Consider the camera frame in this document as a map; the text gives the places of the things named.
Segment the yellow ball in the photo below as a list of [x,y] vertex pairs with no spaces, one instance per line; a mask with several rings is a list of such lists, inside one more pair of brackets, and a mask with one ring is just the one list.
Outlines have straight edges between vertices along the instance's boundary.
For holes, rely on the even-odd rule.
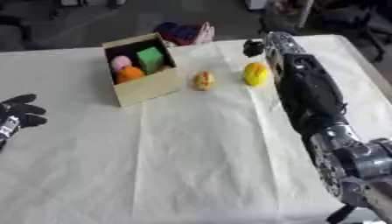
[[193,85],[198,90],[206,91],[214,86],[214,75],[209,72],[197,73],[193,78]]
[[250,63],[245,67],[245,81],[253,87],[257,87],[265,81],[268,68],[261,63]]

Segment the robotic hand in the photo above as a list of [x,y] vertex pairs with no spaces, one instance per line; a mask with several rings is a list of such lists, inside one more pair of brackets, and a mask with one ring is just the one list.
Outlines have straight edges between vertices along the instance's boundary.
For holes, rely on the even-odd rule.
[[43,108],[28,104],[35,94],[24,94],[0,103],[0,148],[20,128],[35,127],[47,122]]
[[332,77],[290,34],[271,32],[265,45],[292,127],[325,188],[346,204],[328,221],[339,223],[356,207],[368,207],[392,223],[392,142],[361,142],[345,118],[347,105]]

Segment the orange ball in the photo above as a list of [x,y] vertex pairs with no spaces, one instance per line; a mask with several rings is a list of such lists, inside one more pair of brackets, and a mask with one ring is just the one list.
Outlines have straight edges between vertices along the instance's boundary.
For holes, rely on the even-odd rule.
[[133,81],[136,79],[143,78],[145,73],[142,69],[135,66],[125,66],[122,70],[117,73],[117,84],[125,81]]

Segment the table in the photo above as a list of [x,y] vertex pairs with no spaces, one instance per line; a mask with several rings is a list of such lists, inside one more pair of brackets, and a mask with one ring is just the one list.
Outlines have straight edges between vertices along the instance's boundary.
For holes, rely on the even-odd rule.
[[[359,136],[392,137],[390,85],[354,47],[333,35],[297,41],[342,88]],[[101,48],[0,54],[2,98],[36,93],[49,117],[0,155],[0,223],[322,223],[341,204],[272,76],[243,84],[244,66],[265,62],[243,56],[243,42],[171,49],[181,90],[131,108],[116,106]],[[189,87],[200,70],[215,74],[214,90]]]

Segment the pink ball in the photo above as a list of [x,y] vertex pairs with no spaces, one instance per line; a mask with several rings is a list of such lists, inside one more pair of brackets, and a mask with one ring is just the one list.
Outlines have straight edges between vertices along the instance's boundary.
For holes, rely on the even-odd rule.
[[110,62],[110,65],[112,66],[113,70],[115,70],[115,72],[119,72],[124,67],[131,66],[132,62],[127,56],[121,55],[113,58],[112,61]]

